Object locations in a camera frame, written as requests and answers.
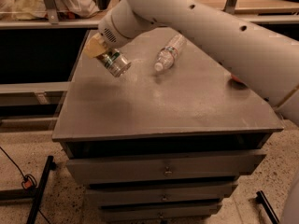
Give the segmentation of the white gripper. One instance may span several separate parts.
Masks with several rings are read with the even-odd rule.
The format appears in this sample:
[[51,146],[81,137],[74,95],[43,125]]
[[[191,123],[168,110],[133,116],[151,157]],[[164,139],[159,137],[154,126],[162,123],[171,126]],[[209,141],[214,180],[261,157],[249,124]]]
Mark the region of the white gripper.
[[85,44],[83,52],[89,58],[98,57],[107,52],[108,46],[120,48],[131,41],[128,28],[128,13],[125,8],[113,8],[98,24],[98,32]]

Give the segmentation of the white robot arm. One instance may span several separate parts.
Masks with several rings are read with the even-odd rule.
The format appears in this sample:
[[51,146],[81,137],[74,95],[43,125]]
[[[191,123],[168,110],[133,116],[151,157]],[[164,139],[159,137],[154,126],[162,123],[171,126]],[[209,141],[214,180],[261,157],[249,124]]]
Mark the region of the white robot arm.
[[84,52],[100,57],[160,25],[183,34],[299,125],[299,42],[194,0],[121,0]]

